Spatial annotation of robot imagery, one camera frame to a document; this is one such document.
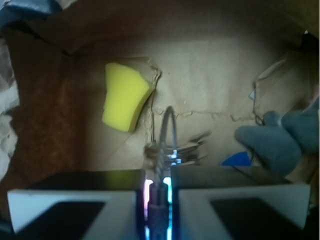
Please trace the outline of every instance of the torn cardboard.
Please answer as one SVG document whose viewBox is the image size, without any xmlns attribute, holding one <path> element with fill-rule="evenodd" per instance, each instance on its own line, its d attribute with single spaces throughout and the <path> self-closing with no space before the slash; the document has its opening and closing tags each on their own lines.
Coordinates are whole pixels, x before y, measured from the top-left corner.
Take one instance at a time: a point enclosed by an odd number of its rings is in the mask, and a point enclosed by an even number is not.
<svg viewBox="0 0 320 240">
<path fill-rule="evenodd" d="M 141 168 L 143 147 L 158 139 L 168 106 L 177 115 L 178 141 L 212 130 L 203 164 L 244 151 L 234 131 L 255 124 L 248 93 L 264 70 L 297 51 L 306 29 L 317 36 L 319 13 L 312 20 L 307 9 L 318 6 L 315 0 L 78 0 L 46 20 L 27 21 L 37 39 L 16 31 L 5 36 L 22 92 L 13 118 L 19 143 L 1 196 L 55 172 Z M 141 56 L 156 63 L 161 78 L 136 131 L 119 134 L 101 122 L 106 89 L 99 65 Z"/>
<path fill-rule="evenodd" d="M 7 173 L 18 141 L 10 125 L 12 117 L 5 113 L 19 104 L 18 86 L 9 49 L 5 40 L 0 39 L 0 181 Z"/>
<path fill-rule="evenodd" d="M 255 82 L 253 111 L 262 120 L 268 111 L 284 115 L 304 109 L 316 84 L 319 84 L 319 57 L 314 53 L 288 52 Z"/>
</svg>

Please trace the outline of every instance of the blue object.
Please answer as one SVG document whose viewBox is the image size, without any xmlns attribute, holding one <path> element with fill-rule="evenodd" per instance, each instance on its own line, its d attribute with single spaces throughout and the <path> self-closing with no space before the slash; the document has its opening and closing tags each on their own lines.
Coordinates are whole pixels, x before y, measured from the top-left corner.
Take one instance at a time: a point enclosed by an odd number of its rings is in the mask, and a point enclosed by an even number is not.
<svg viewBox="0 0 320 240">
<path fill-rule="evenodd" d="M 291 173 L 301 158 L 298 143 L 280 126 L 241 126 L 235 138 L 253 149 L 271 173 L 282 177 Z"/>
<path fill-rule="evenodd" d="M 249 167 L 251 166 L 251 161 L 246 151 L 238 152 L 226 160 L 221 162 L 222 166 L 243 166 Z"/>
<path fill-rule="evenodd" d="M 46 19 L 61 11 L 55 0 L 11 0 L 0 9 L 0 27 L 19 20 Z"/>
</svg>

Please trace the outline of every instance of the gray plush toy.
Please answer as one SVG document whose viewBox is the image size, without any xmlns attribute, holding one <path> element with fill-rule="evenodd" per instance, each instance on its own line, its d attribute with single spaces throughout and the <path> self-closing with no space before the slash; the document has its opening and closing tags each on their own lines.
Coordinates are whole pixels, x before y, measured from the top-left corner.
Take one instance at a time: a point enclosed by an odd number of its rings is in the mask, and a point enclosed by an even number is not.
<svg viewBox="0 0 320 240">
<path fill-rule="evenodd" d="M 269 111 L 263 122 L 263 126 L 241 126 L 235 138 L 253 149 L 272 173 L 284 177 L 295 169 L 302 152 L 319 152 L 319 98 L 308 110 L 282 118 Z"/>
</svg>

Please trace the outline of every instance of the blue plastic piece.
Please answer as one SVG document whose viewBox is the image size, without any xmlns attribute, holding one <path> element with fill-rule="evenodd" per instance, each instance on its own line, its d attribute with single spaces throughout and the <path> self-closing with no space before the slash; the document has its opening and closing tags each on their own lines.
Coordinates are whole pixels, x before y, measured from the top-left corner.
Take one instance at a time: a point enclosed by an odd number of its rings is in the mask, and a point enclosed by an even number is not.
<svg viewBox="0 0 320 240">
<path fill-rule="evenodd" d="M 243 166 L 249 167 L 251 166 L 251 161 L 246 151 L 238 152 L 226 160 L 221 162 L 222 166 Z"/>
</svg>

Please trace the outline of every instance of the metal wire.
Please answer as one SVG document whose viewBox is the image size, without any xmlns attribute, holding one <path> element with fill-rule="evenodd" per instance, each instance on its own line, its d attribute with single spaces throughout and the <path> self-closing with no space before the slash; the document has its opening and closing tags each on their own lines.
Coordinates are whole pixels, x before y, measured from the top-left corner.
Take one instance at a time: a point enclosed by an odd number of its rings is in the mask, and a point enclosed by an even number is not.
<svg viewBox="0 0 320 240">
<path fill-rule="evenodd" d="M 169 117 L 172 119 L 172 136 L 173 136 L 173 149 L 177 153 L 177 125 L 175 112 L 172 106 L 169 106 L 164 113 L 162 120 L 160 139 L 158 143 L 158 155 L 155 168 L 155 185 L 158 186 L 164 180 L 164 170 L 165 170 L 165 148 L 166 148 L 166 139 L 167 139 L 167 130 Z"/>
</svg>

